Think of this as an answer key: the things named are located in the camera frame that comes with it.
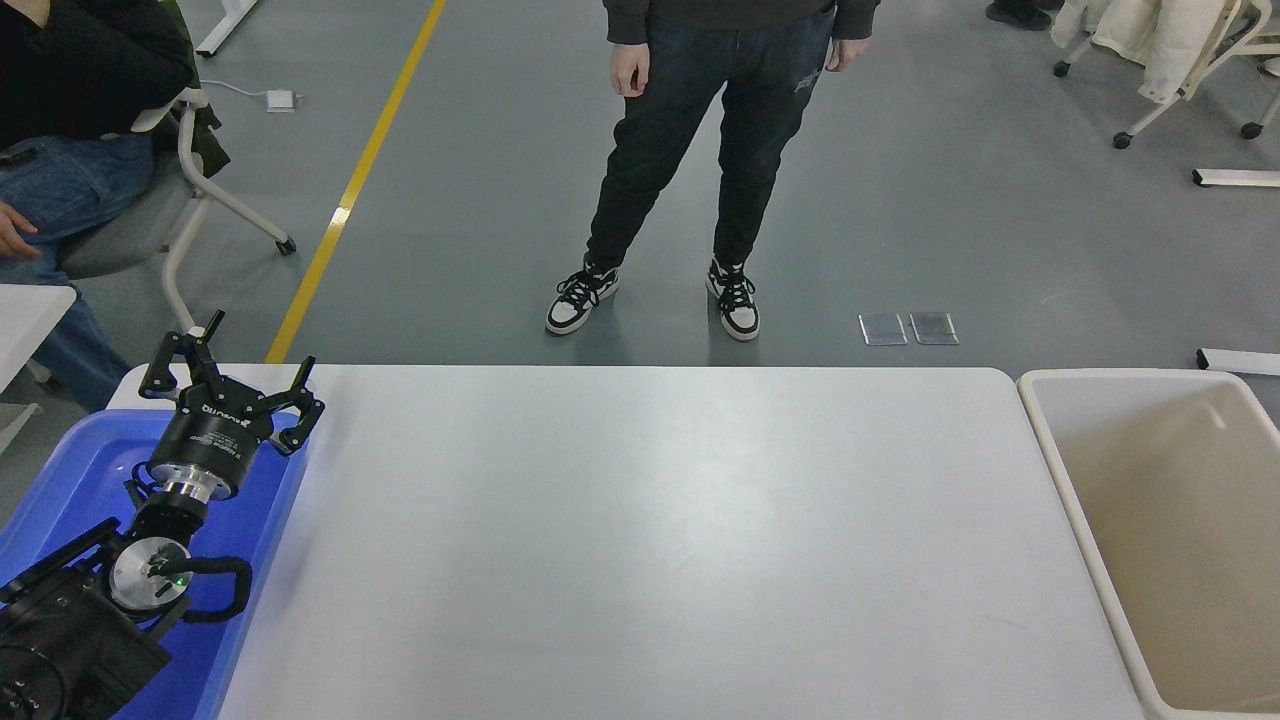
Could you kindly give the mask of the person's hand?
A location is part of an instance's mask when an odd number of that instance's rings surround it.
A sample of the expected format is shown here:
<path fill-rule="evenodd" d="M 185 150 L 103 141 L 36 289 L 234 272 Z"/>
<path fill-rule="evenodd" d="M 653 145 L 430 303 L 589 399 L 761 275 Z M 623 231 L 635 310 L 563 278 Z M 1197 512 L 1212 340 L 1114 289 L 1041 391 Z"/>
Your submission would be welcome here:
<path fill-rule="evenodd" d="M 29 241 L 38 228 L 10 204 L 1 201 L 1 256 L 18 263 L 41 259 L 44 252 Z"/>

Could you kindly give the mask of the person's right hand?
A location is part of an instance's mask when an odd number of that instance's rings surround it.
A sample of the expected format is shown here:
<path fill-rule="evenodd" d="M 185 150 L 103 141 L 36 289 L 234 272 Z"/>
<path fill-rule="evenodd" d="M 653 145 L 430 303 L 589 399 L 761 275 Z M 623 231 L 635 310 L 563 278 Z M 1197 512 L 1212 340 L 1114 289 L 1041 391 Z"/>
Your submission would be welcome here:
<path fill-rule="evenodd" d="M 611 50 L 611 83 L 625 99 L 641 97 L 649 85 L 652 51 L 648 44 L 614 44 Z"/>

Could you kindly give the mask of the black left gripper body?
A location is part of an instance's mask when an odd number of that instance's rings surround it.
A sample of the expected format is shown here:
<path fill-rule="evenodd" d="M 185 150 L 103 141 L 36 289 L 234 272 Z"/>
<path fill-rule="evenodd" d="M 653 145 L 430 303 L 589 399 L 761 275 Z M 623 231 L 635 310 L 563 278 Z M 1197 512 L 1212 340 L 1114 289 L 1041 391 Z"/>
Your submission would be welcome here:
<path fill-rule="evenodd" d="M 256 389 L 192 386 L 150 457 L 150 477 L 164 486 L 195 486 L 197 498 L 238 495 L 260 445 L 274 432 Z"/>

